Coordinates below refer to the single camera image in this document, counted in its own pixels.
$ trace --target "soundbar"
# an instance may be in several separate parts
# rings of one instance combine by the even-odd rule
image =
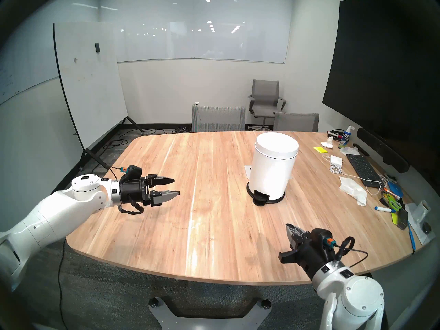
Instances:
[[[410,164],[406,159],[390,148],[381,138],[376,137],[363,128],[360,128],[356,135],[360,140],[364,141],[375,152],[382,156],[385,164],[394,167],[399,173],[406,173],[410,168]]]

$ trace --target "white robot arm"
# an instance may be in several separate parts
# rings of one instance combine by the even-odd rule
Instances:
[[[297,263],[307,273],[324,302],[320,330],[380,330],[384,312],[383,289],[372,278],[355,275],[340,260],[354,245],[348,237],[336,254],[329,230],[305,232],[286,225],[292,251],[279,254],[281,263]]]
[[[71,188],[46,197],[17,225],[0,233],[0,266],[12,289],[20,283],[33,255],[69,235],[97,211],[118,206],[120,212],[141,214],[144,209],[137,202],[160,206],[179,195],[173,190],[149,190],[155,185],[172,183],[173,179],[141,174],[141,168],[129,166],[121,180],[96,175],[76,177]],[[122,209],[124,203],[131,203],[137,211]]]

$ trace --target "black keyboard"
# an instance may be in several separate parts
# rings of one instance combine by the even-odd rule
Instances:
[[[365,186],[371,186],[374,188],[379,188],[381,185],[381,178],[375,172],[370,163],[365,159],[362,155],[347,155],[348,160],[350,161],[353,168],[356,170],[358,176],[362,178],[362,183]]]

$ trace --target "spray bottle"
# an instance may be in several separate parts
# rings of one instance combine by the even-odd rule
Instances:
[[[338,149],[345,148],[347,146],[347,144],[349,143],[349,140],[350,140],[351,131],[354,129],[355,128],[351,125],[347,128],[347,131],[345,131],[344,134],[342,135],[342,138],[339,142]]]

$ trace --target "white power adapter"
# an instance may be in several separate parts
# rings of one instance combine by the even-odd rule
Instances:
[[[342,168],[342,159],[337,156],[330,156],[330,164],[332,166],[337,166],[339,169]]]

